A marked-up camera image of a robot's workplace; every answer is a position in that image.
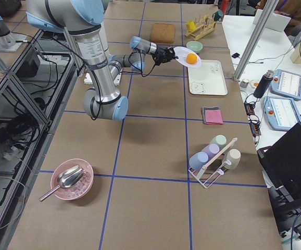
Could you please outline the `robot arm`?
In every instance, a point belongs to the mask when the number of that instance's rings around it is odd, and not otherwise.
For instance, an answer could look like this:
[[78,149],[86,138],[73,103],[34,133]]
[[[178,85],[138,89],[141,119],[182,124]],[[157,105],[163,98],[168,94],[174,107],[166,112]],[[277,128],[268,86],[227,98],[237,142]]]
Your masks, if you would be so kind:
[[92,119],[123,120],[128,99],[114,85],[124,67],[142,73],[145,55],[152,56],[156,66],[176,59],[172,47],[159,45],[134,36],[130,55],[109,56],[106,36],[100,34],[104,20],[102,1],[28,1],[27,19],[32,26],[55,33],[67,31],[78,47],[77,56],[88,70],[92,88],[84,95],[83,107]]

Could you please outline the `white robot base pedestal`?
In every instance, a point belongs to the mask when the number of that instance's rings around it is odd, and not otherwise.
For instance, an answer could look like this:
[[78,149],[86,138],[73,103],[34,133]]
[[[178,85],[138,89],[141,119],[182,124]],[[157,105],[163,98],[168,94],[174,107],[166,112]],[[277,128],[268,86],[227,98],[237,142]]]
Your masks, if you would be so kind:
[[[99,36],[102,42],[102,46],[105,52],[105,55],[107,57],[107,59],[110,59],[111,54],[109,52],[109,47],[108,47],[108,42],[107,42],[107,35],[106,35],[106,30],[105,30],[105,25],[104,22],[101,22],[101,29],[99,31]],[[118,86],[120,84],[120,80],[121,80],[121,72],[115,77],[114,79],[114,85]],[[90,77],[89,73],[86,73],[85,78],[84,78],[84,84],[88,84],[88,85],[92,85],[92,80]]]

